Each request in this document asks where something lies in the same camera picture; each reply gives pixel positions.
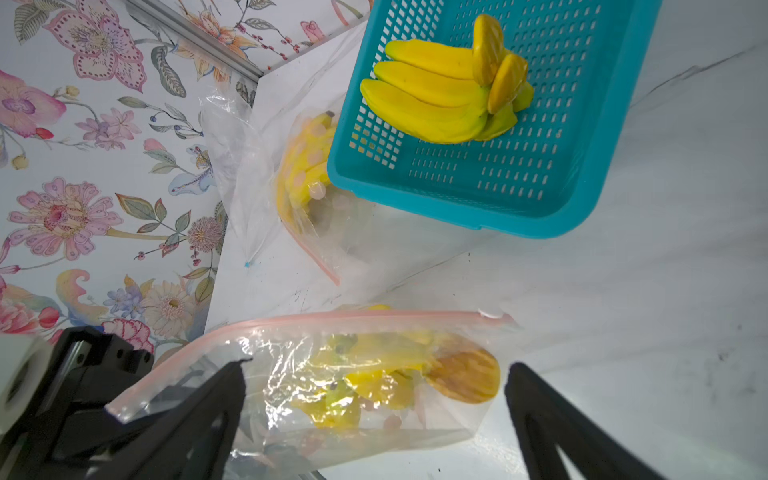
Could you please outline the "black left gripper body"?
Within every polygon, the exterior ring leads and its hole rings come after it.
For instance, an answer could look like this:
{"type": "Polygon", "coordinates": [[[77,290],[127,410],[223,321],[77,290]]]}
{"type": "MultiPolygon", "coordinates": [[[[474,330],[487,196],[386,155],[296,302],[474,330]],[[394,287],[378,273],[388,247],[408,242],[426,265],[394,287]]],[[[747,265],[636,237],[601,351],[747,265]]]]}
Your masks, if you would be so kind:
{"type": "Polygon", "coordinates": [[[116,334],[66,330],[20,419],[1,441],[4,479],[195,479],[193,452],[152,446],[160,415],[123,424],[106,405],[152,369],[154,356],[116,334]]]}

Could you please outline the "pink dotted zip bag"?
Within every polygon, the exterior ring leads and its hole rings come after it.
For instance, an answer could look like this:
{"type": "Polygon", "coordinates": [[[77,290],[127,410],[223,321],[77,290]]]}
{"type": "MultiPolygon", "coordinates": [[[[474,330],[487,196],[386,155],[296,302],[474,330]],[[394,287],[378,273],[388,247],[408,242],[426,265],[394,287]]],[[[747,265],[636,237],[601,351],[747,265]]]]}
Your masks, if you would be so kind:
{"type": "Polygon", "coordinates": [[[209,332],[107,405],[129,423],[170,410],[226,365],[245,393],[227,479],[289,479],[390,451],[470,439],[503,382],[509,315],[358,307],[209,332]]]}

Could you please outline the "clear zip-top bag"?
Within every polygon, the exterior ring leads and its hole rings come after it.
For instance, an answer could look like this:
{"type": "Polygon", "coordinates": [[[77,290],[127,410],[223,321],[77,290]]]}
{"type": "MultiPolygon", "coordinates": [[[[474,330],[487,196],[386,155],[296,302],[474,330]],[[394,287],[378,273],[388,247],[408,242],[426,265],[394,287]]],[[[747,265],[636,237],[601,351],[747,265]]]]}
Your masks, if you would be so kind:
{"type": "Polygon", "coordinates": [[[215,81],[201,95],[215,183],[245,265],[280,230],[273,181],[296,117],[342,103],[365,28],[352,27],[262,77],[252,103],[233,82],[215,81]]]}

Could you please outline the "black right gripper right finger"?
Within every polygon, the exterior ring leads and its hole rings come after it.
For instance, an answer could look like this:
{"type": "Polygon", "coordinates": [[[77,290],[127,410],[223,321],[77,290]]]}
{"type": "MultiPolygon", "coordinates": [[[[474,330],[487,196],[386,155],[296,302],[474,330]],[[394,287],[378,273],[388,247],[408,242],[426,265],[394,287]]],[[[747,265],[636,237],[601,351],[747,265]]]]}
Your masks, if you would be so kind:
{"type": "Polygon", "coordinates": [[[568,479],[563,457],[586,479],[663,479],[527,365],[510,366],[505,398],[531,479],[568,479]]]}

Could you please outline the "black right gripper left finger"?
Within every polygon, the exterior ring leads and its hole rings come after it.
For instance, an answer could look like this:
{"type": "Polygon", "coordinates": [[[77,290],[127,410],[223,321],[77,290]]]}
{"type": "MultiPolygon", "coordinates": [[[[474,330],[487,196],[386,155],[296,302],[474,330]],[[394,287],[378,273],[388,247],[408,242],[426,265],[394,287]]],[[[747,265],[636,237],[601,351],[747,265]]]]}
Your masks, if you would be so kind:
{"type": "Polygon", "coordinates": [[[120,426],[121,448],[87,477],[221,479],[245,390],[241,363],[226,364],[178,406],[120,426]]]}

